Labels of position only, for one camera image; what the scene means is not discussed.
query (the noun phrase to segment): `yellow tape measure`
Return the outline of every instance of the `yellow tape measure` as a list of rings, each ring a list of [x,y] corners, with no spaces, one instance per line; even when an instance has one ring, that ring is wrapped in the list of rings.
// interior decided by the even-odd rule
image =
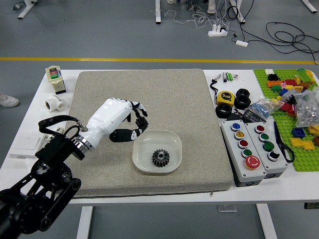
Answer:
[[[230,91],[221,91],[217,97],[217,104],[226,103],[233,107],[235,101],[235,95]]]

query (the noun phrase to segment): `scissors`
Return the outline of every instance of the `scissors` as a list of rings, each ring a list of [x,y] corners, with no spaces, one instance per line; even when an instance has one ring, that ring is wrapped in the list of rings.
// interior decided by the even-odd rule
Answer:
[[[285,160],[288,163],[292,163],[295,160],[295,153],[293,152],[293,150],[284,144],[284,142],[282,141],[280,134],[279,134],[279,129],[277,126],[277,123],[274,121],[274,130],[275,130],[275,137],[276,137],[276,143],[280,149],[280,151],[283,153]],[[286,151],[288,152],[289,156],[290,156],[290,160],[287,159],[286,156]]]

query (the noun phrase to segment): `white robotic hand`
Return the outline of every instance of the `white robotic hand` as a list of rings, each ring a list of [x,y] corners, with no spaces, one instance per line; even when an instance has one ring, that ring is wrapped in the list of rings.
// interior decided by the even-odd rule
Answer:
[[[138,129],[117,129],[124,121],[131,121],[131,112],[137,117]],[[148,116],[140,102],[131,102],[116,98],[107,99],[104,104],[92,115],[85,130],[79,132],[75,138],[77,147],[84,153],[95,149],[103,137],[110,137],[112,142],[127,142],[135,140],[148,126],[146,119],[140,115]]]

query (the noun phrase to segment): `black gear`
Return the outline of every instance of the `black gear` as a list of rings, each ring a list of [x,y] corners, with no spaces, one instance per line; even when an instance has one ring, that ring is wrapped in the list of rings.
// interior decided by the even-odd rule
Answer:
[[[169,163],[169,153],[164,149],[155,150],[153,153],[153,163],[156,167],[165,167]]]

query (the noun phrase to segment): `shoe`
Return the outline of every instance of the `shoe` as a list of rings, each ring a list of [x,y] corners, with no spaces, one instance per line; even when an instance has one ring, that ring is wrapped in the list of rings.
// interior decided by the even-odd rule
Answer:
[[[4,107],[15,107],[20,101],[14,97],[0,94],[0,106]]]
[[[215,0],[208,0],[208,10],[207,12],[209,14],[214,14],[216,13],[216,4],[215,4]]]

